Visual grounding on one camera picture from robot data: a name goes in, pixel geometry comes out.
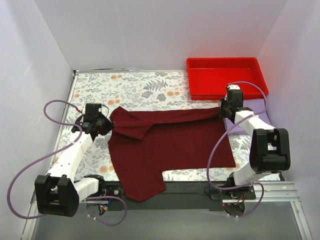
dark red shirt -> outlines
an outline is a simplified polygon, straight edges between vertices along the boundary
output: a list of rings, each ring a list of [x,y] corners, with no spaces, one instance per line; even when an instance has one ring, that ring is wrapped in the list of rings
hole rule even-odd
[[[225,132],[219,107],[169,111],[115,109],[108,142],[113,167],[128,198],[144,201],[166,189],[162,172],[206,168]],[[229,140],[217,148],[211,167],[235,167]]]

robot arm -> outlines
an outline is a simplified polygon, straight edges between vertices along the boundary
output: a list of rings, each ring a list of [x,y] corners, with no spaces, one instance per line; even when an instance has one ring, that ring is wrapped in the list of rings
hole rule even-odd
[[[243,107],[244,95],[237,85],[229,85],[225,98],[221,99],[220,116],[234,124],[253,114]],[[234,185],[253,183],[270,174],[290,168],[289,134],[284,128],[275,128],[258,116],[252,116],[239,124],[251,137],[249,163],[231,174]]]
[[[102,114],[101,104],[87,103],[82,113],[75,121],[83,131],[80,139],[74,142],[79,135],[79,129],[73,127],[69,144],[74,144],[62,152],[46,175],[39,175],[34,182],[39,213],[72,217],[79,202],[88,196],[105,194],[103,176],[87,175],[76,183],[74,178],[85,152],[95,138],[99,134],[106,135],[114,124]]]

purple cloth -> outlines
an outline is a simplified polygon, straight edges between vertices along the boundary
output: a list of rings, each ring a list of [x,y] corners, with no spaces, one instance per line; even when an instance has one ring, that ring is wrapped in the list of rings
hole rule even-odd
[[[265,109],[265,101],[263,99],[250,99],[250,100],[244,100],[243,106],[251,108],[254,113],[261,112]],[[259,114],[259,118],[264,121],[265,123],[271,125],[268,115],[266,112]],[[234,124],[229,120],[224,118],[224,126],[225,130],[228,130],[231,128]],[[231,134],[237,134],[237,135],[248,135],[245,130],[242,129],[240,126],[236,126],[234,129],[232,129],[228,135]]]

floral pattern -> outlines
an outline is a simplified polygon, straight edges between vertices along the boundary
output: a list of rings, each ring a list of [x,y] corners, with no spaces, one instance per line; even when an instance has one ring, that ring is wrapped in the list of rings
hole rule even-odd
[[[121,106],[128,111],[167,111],[179,109],[203,109],[218,107],[217,101],[193,101],[189,94],[186,72],[128,71],[119,73],[80,73],[72,93],[71,102],[82,108],[85,103],[103,103],[109,108],[102,109],[105,115]],[[70,107],[66,122],[74,123],[79,113]],[[70,128],[63,129],[59,148],[69,140]],[[102,175],[107,181],[118,181],[113,168],[108,141],[111,133],[98,136],[87,150],[75,175],[80,180],[88,174]],[[229,141],[235,159],[234,168],[212,168],[213,181],[225,181],[230,173],[239,170],[249,161],[251,138],[248,135],[230,135]],[[206,169],[184,169],[164,171],[165,181],[206,181]],[[263,180],[278,181],[278,174]]]

metal frame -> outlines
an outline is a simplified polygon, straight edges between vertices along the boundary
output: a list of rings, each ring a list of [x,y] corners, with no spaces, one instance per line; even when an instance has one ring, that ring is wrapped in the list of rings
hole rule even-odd
[[[73,75],[73,81],[70,87],[69,95],[67,101],[70,102],[74,93],[74,89],[78,80],[79,74],[83,73],[114,73],[114,72],[186,72],[185,70],[129,70],[129,69],[97,69],[97,70],[86,70],[79,71],[76,70]],[[64,108],[61,121],[64,122],[67,117],[69,106]],[[57,138],[54,144],[54,151],[57,150],[62,135],[63,126],[61,125],[58,130]],[[50,165],[54,162],[55,157],[52,156]],[[303,213],[300,198],[295,185],[291,181],[262,181],[264,187],[264,197],[262,202],[291,202],[292,210],[298,224],[302,239],[311,240],[312,236],[308,228],[308,224]],[[254,191],[257,199],[246,200],[246,202],[257,202],[261,196],[261,187],[259,185],[254,185]],[[233,202],[233,200],[223,200],[224,203]],[[38,215],[38,208],[36,198],[33,197],[31,201],[31,206],[28,216]],[[24,230],[21,235],[22,240],[31,240],[37,219],[29,219],[26,221]]]

